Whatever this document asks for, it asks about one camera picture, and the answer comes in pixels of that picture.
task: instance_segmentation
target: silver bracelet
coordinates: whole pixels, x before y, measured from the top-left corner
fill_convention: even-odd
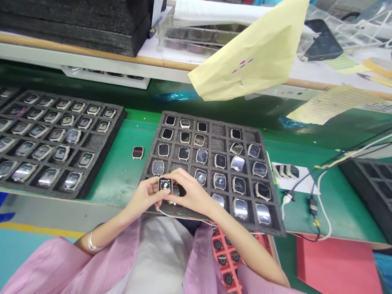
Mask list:
[[[101,251],[103,249],[103,247],[96,247],[93,245],[93,242],[91,241],[91,236],[93,235],[93,232],[90,233],[89,236],[89,249],[93,252],[98,252]]]

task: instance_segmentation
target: white shirt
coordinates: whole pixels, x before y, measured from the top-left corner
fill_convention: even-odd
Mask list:
[[[107,294],[182,293],[193,239],[174,218],[143,216],[136,261]]]

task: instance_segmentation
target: red plastic crate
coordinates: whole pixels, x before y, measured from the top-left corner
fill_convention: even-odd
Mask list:
[[[254,235],[254,237],[272,256],[268,236],[263,234]],[[227,292],[230,294],[242,294],[242,286],[238,281],[236,270],[240,261],[242,263],[245,262],[241,259],[234,246],[230,243],[230,240],[218,227],[214,227],[212,244],[214,246],[214,256],[218,261],[220,271],[222,272],[223,284],[225,285]]]

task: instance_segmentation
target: yellow paper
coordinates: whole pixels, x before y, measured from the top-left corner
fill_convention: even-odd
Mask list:
[[[325,124],[330,118],[353,107],[383,102],[364,90],[343,85],[312,98],[290,113],[287,118],[303,123]]]
[[[355,60],[349,58],[346,55],[340,55],[336,59],[324,61],[326,65],[329,65],[340,74],[357,74],[365,71],[370,71],[367,67],[359,64]]]
[[[283,0],[188,76],[205,101],[230,100],[287,81],[309,0]]]

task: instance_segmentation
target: woman's left hand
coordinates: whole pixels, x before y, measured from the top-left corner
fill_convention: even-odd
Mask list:
[[[158,191],[158,180],[159,177],[155,176],[139,183],[131,201],[124,209],[128,216],[138,218],[154,203],[156,209],[159,209],[162,200],[170,194],[170,190]]]

